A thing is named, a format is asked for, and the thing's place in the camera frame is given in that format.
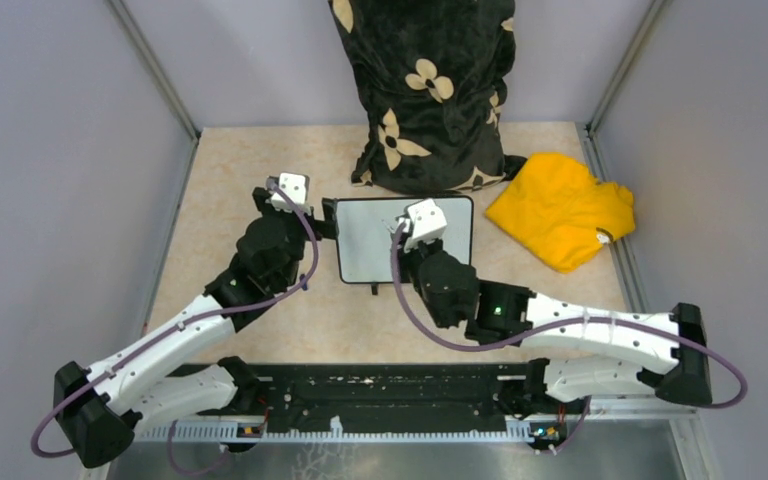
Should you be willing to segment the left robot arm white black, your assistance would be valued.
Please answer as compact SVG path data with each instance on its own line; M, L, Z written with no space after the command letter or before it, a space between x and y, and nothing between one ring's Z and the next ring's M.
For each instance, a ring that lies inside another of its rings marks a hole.
M82 367L62 366L54 379L54 407L34 431L31 448L55 421L86 468L103 466L136 437L191 415L267 414L257 375L240 358L191 365L189 359L249 326L269 308L303 290L313 273L300 273L305 246L333 240L336 203L322 202L323 219L306 195L272 185L253 191L260 218L237 241L229 266L179 314L134 344Z

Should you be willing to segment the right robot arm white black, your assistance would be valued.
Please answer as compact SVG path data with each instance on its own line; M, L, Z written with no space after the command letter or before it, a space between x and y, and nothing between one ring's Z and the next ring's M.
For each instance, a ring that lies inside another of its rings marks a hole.
M715 405L700 309L679 303L668 312L611 311L562 301L524 286L479 279L441 240L393 238L390 269L410 322L449 350L479 353L505 347L583 352L574 360L538 359L523 385L536 412L595 395L652 394L678 405Z

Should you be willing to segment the small whiteboard black frame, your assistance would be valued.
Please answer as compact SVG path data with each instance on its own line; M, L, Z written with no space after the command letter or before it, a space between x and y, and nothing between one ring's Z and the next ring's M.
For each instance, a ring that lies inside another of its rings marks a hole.
M340 279L346 284L390 284L391 232L419 197L343 198L335 201ZM438 196L447 228L443 248L464 264L472 260L474 202L468 196Z

